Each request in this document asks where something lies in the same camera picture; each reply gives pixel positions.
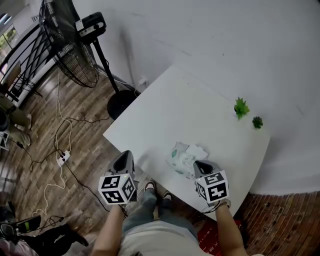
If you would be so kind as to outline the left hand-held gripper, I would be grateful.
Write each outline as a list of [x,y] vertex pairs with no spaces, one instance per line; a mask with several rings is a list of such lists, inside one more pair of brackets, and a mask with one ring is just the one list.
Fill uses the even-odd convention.
[[99,179],[98,192],[107,205],[126,205],[137,201],[137,189],[134,157],[126,150],[108,164],[106,174]]

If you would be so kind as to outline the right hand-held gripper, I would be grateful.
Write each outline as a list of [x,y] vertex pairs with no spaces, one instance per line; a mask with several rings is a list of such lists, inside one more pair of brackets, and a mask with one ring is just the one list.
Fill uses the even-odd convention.
[[196,160],[193,163],[196,191],[205,200],[209,208],[229,197],[229,185],[226,172],[209,160]]

